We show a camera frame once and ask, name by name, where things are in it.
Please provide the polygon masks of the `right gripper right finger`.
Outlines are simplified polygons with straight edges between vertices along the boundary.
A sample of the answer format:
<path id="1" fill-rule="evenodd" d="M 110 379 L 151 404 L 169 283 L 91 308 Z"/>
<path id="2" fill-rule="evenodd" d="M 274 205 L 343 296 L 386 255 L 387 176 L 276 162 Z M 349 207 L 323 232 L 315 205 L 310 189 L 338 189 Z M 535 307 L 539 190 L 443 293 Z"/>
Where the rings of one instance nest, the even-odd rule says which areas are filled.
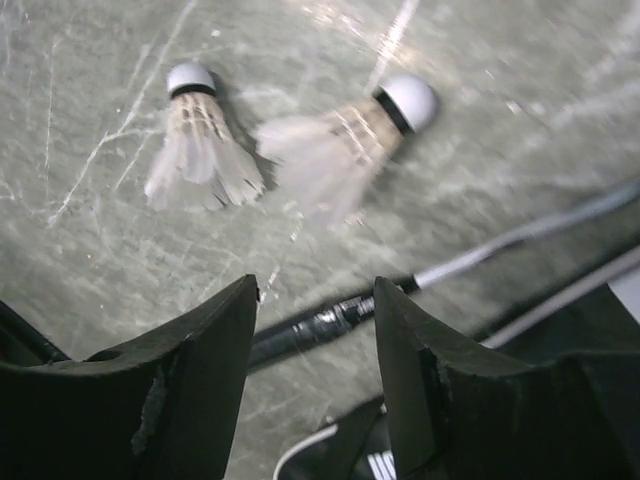
<path id="1" fill-rule="evenodd" d="M 374 288 L 401 479 L 635 479 L 639 325 L 608 288 L 490 349 Z"/>

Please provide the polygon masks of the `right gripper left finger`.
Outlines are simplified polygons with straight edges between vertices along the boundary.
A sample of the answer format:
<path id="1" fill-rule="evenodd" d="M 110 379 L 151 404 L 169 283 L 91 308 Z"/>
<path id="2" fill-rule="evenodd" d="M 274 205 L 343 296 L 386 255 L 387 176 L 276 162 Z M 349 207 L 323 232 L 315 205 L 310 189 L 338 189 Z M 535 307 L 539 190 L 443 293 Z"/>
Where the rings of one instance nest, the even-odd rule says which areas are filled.
<path id="1" fill-rule="evenodd" d="M 221 479 L 258 300 L 245 275 L 191 311 L 83 361 L 1 310 L 5 479 Z"/>

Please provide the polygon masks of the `black racket cover bag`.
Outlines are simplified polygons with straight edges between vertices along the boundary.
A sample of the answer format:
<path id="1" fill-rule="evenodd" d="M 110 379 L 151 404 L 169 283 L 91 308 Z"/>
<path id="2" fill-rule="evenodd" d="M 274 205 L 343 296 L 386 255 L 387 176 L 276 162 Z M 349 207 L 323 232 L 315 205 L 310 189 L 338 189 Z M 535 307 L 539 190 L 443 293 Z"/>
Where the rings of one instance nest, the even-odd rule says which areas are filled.
<path id="1" fill-rule="evenodd" d="M 383 393 L 298 442 L 277 479 L 635 479 L 639 253 L 542 298 L 489 338 L 374 287 Z"/>

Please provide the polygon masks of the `white shuttlecock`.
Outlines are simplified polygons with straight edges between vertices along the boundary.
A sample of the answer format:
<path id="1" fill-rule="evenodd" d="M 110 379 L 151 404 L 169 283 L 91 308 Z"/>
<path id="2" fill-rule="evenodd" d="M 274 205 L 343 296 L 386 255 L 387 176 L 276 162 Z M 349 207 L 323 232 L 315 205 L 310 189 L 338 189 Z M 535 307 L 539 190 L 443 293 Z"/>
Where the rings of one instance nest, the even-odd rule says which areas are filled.
<path id="1" fill-rule="evenodd" d="M 324 114 L 264 121 L 252 135 L 257 153 L 273 164 L 276 185 L 306 219 L 331 228 L 357 215 L 386 162 L 437 108 L 426 80 L 402 74 Z"/>
<path id="2" fill-rule="evenodd" d="M 166 88 L 164 141 L 144 186 L 148 205 L 216 211 L 256 201 L 265 191 L 263 177 L 231 134 L 209 70 L 181 63 L 168 73 Z"/>

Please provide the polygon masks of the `badminton racket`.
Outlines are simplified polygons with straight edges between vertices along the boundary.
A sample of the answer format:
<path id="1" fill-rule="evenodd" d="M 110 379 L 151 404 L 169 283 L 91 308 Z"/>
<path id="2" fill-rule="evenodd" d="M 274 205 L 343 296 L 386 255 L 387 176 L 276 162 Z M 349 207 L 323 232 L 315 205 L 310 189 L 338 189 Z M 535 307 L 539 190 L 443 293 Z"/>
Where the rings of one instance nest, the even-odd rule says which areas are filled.
<path id="1" fill-rule="evenodd" d="M 512 229 L 444 263 L 395 279 L 393 283 L 405 294 L 412 295 L 512 247 L 608 214 L 638 199 L 639 181 L 635 179 L 561 213 Z M 370 320 L 373 314 L 374 293 L 371 287 L 344 299 L 329 299 L 299 312 L 254 335 L 248 371 L 254 373 L 326 345 Z"/>

